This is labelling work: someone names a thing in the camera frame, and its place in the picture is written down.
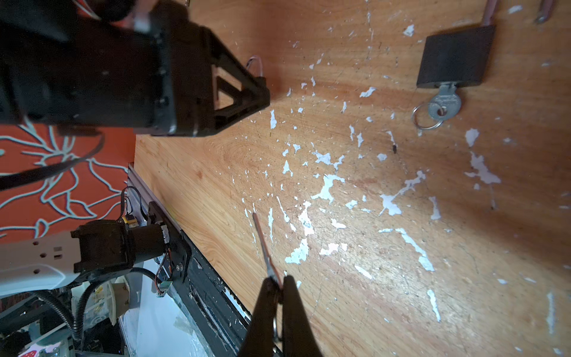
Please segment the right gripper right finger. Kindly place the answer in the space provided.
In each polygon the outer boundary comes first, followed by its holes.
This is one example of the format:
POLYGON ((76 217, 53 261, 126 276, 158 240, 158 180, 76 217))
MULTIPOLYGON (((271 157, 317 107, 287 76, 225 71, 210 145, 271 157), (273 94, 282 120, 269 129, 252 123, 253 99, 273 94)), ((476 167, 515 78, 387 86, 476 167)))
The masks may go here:
POLYGON ((322 356, 291 275, 283 280, 283 353, 284 356, 322 356))

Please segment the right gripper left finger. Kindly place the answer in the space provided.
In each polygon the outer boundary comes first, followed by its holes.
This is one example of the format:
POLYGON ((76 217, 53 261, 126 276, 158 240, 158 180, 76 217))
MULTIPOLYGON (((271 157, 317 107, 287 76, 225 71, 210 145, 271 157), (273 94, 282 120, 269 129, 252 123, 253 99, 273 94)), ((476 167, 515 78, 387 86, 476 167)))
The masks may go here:
POLYGON ((280 301, 280 289, 271 279, 264 279, 251 316, 251 323, 238 356, 274 355, 274 318, 280 301))

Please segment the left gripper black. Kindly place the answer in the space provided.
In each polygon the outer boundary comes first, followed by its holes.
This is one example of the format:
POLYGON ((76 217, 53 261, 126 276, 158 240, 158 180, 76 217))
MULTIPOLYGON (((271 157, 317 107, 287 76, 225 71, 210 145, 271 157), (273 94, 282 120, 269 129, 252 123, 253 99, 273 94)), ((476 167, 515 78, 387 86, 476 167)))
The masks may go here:
POLYGON ((214 119, 207 31, 160 1, 140 32, 71 1, 1 3, 1 122, 200 136, 214 119))

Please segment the black padlock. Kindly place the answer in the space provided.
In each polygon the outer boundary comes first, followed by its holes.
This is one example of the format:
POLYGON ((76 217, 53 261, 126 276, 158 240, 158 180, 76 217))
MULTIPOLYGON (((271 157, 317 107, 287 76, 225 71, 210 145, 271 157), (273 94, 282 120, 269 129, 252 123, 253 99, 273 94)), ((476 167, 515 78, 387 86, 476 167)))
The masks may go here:
POLYGON ((495 38, 492 22, 497 1, 487 1, 480 25, 434 34, 426 39, 416 86, 439 88, 446 83, 457 87, 479 86, 495 38))
POLYGON ((245 65, 245 68, 254 77, 265 77, 263 61, 258 55, 250 57, 245 65))

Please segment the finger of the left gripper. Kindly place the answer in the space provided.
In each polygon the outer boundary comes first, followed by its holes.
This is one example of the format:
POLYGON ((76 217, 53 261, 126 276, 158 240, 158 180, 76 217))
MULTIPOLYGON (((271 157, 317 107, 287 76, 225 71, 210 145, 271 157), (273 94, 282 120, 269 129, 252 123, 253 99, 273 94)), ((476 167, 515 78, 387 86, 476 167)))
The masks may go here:
POLYGON ((207 30, 208 50, 212 65, 213 99, 221 94, 232 99, 226 107, 215 107, 208 132, 217 134, 241 120, 260 112, 271 103, 266 78, 254 76, 242 65, 211 30, 207 30))

